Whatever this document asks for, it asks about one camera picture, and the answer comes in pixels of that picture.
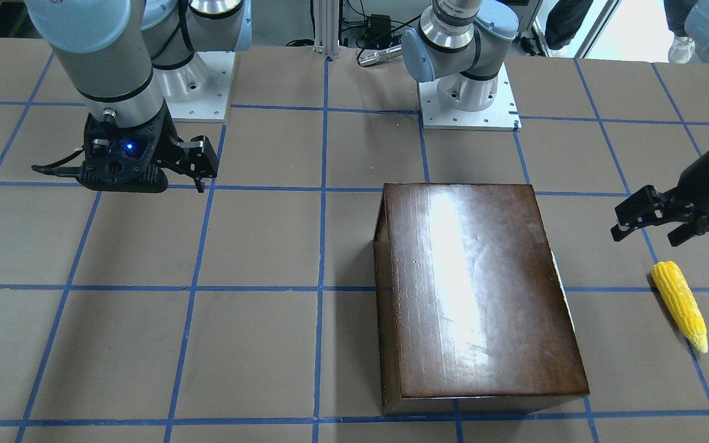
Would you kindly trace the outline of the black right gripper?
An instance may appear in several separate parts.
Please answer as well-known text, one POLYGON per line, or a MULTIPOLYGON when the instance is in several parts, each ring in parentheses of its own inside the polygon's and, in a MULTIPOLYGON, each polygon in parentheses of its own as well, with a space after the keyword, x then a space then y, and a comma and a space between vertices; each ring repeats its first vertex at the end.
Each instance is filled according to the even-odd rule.
POLYGON ((205 135, 183 142, 166 102, 141 124, 127 128, 115 116, 88 115, 84 126, 85 179, 165 179, 166 169, 191 177, 198 193, 217 178, 219 160, 205 135))

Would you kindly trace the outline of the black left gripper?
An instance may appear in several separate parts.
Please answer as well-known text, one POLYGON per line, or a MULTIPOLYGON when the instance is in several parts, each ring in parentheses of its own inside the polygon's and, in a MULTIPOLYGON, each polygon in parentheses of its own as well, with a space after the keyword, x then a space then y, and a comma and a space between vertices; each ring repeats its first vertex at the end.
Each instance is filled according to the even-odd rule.
POLYGON ((625 239, 630 233, 650 225, 667 223, 664 211, 669 197, 675 201, 681 224, 668 233, 668 241, 677 247, 686 241, 709 232, 709 151, 685 169, 678 184, 660 193, 652 185, 645 185, 614 207, 617 223, 611 227, 615 242, 625 239))

